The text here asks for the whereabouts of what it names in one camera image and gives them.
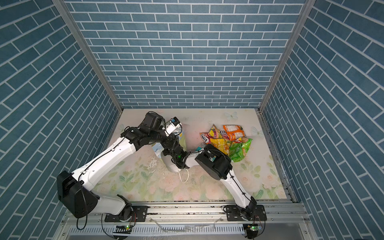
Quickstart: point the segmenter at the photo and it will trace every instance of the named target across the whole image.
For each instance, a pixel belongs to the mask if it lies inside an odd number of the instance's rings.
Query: black mounting plate
[[[224,206],[225,213],[227,215],[227,221],[245,221],[240,215],[240,208],[236,205],[226,205]],[[260,218],[260,221],[266,221],[266,214],[263,205],[256,205],[254,214]]]
[[[136,222],[144,222],[145,218],[147,217],[147,206],[132,206],[133,209],[133,215],[136,213]],[[105,222],[121,222],[119,218],[116,215],[112,214],[106,214],[105,215]]]

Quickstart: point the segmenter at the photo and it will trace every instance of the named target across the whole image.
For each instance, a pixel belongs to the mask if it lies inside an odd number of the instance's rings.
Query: worn table surface
[[[254,109],[125,109],[113,133],[112,144],[126,126],[138,126],[148,111],[155,111],[166,121],[177,117],[183,126],[187,149],[194,151],[202,143],[200,132],[215,124],[237,124],[243,127],[252,144],[245,159],[232,162],[241,184],[255,199],[285,199],[286,195],[273,163],[271,153]],[[183,181],[187,171],[181,170]],[[189,169],[189,179],[182,183],[178,173],[167,170],[151,146],[125,158],[105,175],[94,188],[105,194],[121,194],[130,201],[182,201],[233,199],[219,181],[202,167]]]

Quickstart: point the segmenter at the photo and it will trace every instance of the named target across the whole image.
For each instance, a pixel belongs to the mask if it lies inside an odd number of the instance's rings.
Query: robotic arm
[[[221,181],[235,199],[241,216],[253,220],[256,200],[237,180],[228,156],[211,144],[199,152],[186,152],[173,132],[181,126],[174,117],[165,122],[155,112],[148,112],[138,127],[129,127],[109,148],[72,173],[63,171],[57,177],[58,198],[76,217],[89,213],[109,213],[121,221],[131,217],[131,203],[121,195],[110,196],[92,189],[99,180],[120,161],[138,151],[142,146],[160,142],[164,147],[162,159],[168,169],[190,168],[201,165],[208,174]]]

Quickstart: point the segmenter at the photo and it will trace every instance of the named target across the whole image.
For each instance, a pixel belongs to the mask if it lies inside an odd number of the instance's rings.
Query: blue brick wall
[[[317,0],[264,115],[321,239],[384,239],[384,2]]]
[[[101,151],[118,113],[51,0],[0,6],[0,239],[52,238],[56,176]]]
[[[304,1],[66,3],[125,108],[255,108]]]

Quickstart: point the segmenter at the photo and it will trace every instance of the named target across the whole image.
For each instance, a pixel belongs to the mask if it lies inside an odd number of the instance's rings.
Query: green snack bag
[[[233,142],[229,147],[229,158],[234,162],[243,160],[247,155],[251,142],[251,138],[243,138],[242,143]]]

